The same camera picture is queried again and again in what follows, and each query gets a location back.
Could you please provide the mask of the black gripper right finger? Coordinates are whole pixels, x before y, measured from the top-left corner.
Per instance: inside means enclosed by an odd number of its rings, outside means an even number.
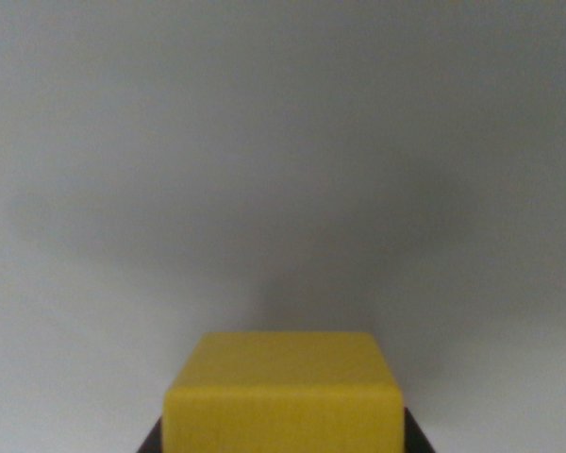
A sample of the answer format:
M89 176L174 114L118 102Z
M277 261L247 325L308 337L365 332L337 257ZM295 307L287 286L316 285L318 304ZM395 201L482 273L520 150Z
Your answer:
M406 453L435 453L435 449L408 408L404 408L404 436Z

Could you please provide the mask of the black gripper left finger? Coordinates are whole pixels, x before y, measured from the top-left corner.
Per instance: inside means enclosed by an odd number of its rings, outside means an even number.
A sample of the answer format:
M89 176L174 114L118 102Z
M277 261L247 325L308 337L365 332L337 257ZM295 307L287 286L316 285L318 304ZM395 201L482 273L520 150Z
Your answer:
M137 453L161 453L162 452L162 419L159 418L150 432L145 437Z

